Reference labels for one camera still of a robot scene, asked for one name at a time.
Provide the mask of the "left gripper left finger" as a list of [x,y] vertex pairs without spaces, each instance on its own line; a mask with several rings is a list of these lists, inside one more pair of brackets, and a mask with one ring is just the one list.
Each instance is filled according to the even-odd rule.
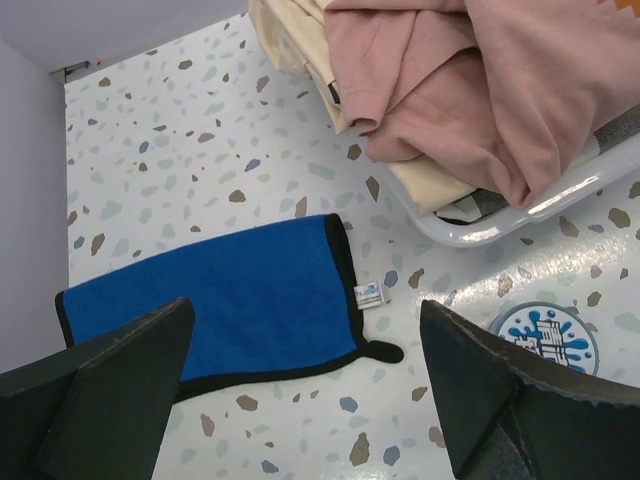
[[194,320],[180,298],[3,373],[2,478],[151,478]]

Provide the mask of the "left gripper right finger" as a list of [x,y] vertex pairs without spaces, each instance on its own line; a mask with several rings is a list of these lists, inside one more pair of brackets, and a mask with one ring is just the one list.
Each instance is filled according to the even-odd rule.
[[455,478],[638,478],[637,388],[554,364],[436,301],[421,306],[420,334]]

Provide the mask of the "blue round tin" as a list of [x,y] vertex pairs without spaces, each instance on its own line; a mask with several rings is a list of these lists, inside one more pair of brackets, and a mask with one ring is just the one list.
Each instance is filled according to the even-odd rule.
[[541,358],[596,375],[599,351],[586,324],[574,313],[549,302],[527,302],[500,314],[489,331]]

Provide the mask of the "white laundry basket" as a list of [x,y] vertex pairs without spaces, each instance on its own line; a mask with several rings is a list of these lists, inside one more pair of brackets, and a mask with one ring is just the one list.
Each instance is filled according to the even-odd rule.
[[387,166],[378,171],[421,233],[438,243],[463,248],[485,245],[527,224],[544,221],[638,168],[639,108],[635,106],[596,130],[557,184],[525,210],[514,209],[500,195],[480,189],[421,215],[398,176]]

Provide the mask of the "pink printed t-shirt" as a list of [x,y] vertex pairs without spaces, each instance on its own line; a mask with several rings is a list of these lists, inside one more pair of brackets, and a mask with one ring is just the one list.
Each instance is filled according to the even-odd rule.
[[324,21],[371,160],[427,156],[517,208],[639,103],[635,1],[333,1]]

